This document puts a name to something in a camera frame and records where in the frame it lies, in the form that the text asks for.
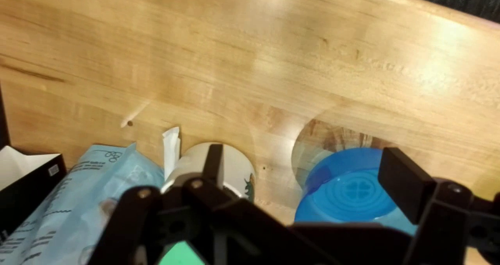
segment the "light blue package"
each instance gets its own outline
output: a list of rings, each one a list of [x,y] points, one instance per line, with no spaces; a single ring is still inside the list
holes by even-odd
[[[163,182],[161,168],[135,144],[92,146],[44,201],[41,218],[44,203],[27,219],[38,231],[23,232],[23,247],[5,264],[86,264],[120,196],[137,185],[161,187]]]

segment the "blue bowl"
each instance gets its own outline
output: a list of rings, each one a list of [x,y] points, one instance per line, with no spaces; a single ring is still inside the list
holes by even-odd
[[[377,179],[382,150],[354,148],[318,163],[305,181],[295,222],[378,222],[413,235],[411,224]]]

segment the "wooden tabletop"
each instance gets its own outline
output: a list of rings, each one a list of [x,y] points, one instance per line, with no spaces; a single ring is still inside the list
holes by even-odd
[[[0,0],[13,145],[137,142],[161,164],[221,141],[291,223],[295,140],[321,121],[400,146],[433,176],[500,190],[500,26],[420,0]],[[323,140],[318,140],[322,147]]]

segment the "ceramic mug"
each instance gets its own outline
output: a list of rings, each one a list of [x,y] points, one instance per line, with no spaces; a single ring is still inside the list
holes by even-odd
[[[166,192],[173,185],[175,179],[181,175],[202,172],[211,144],[218,143],[202,143],[189,148],[175,164],[175,168],[167,177],[161,192]],[[250,160],[241,151],[224,144],[223,164],[223,186],[225,191],[253,202],[255,197],[255,169]]]

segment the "barcode label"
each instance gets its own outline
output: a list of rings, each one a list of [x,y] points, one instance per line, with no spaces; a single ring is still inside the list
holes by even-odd
[[[50,167],[50,168],[48,169],[48,174],[49,174],[50,176],[54,176],[54,175],[55,175],[55,174],[57,174],[58,172],[59,172],[59,167],[57,166],[57,164],[56,164],[56,165],[54,165],[53,167]]]

